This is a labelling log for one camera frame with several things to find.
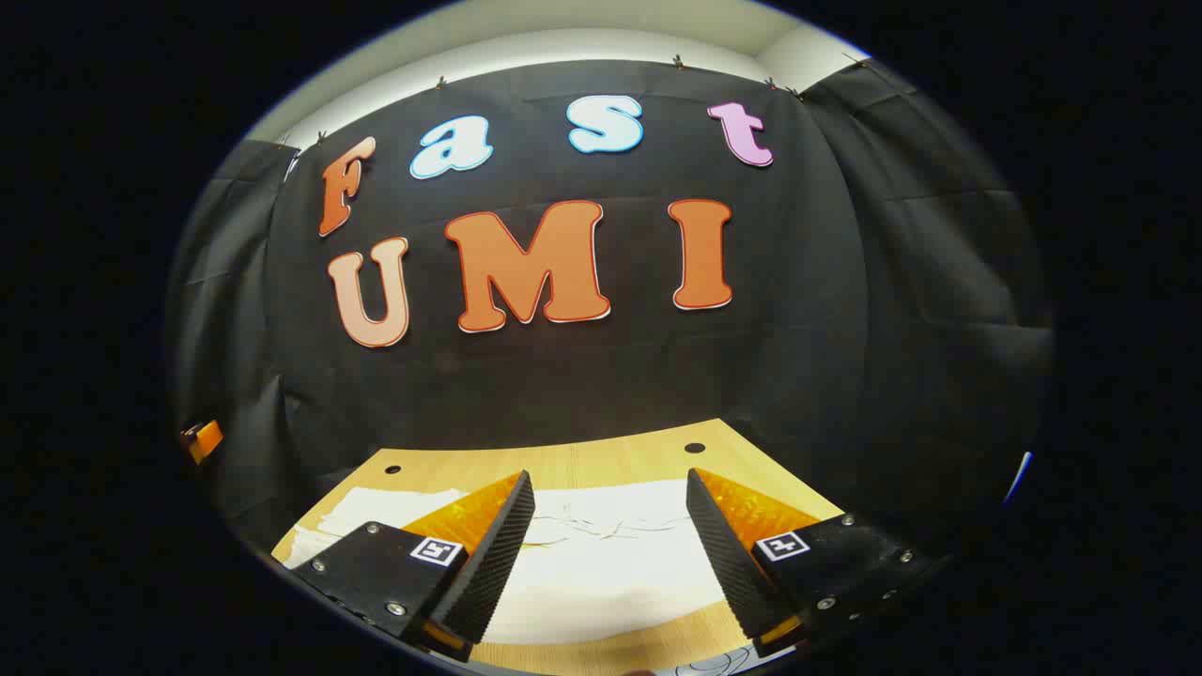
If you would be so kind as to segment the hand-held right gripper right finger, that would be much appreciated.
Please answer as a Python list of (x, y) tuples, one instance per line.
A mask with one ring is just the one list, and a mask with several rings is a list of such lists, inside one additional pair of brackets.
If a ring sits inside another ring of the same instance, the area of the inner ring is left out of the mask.
[(851, 512), (819, 518), (691, 468), (686, 508), (756, 654), (828, 650), (902, 606), (945, 561)]

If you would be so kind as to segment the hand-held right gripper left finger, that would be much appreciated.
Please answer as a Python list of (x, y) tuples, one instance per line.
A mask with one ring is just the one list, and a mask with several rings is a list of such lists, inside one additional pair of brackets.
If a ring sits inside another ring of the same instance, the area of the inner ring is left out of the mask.
[(291, 573), (412, 650), (468, 662), (496, 611), (535, 514), (520, 470), (403, 528), (358, 526)]

